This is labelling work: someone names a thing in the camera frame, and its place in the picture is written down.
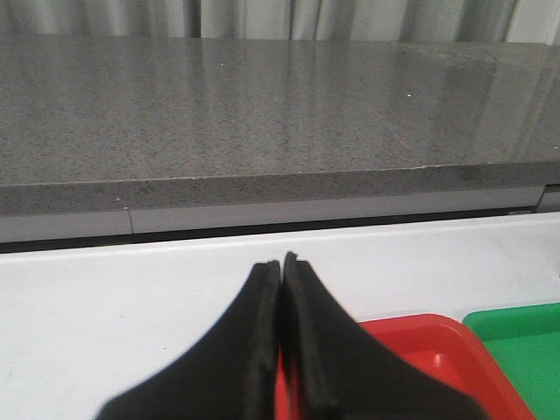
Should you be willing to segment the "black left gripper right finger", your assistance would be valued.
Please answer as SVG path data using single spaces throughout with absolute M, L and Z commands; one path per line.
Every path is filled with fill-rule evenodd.
M 309 262 L 290 252 L 279 293 L 289 395 L 302 419 L 481 419 L 469 395 L 430 377 L 368 334 Z

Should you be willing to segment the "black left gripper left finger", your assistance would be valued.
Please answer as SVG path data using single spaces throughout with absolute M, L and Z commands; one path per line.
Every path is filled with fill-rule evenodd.
M 255 264 L 231 305 L 171 365 L 109 400 L 100 419 L 272 419 L 277 261 Z

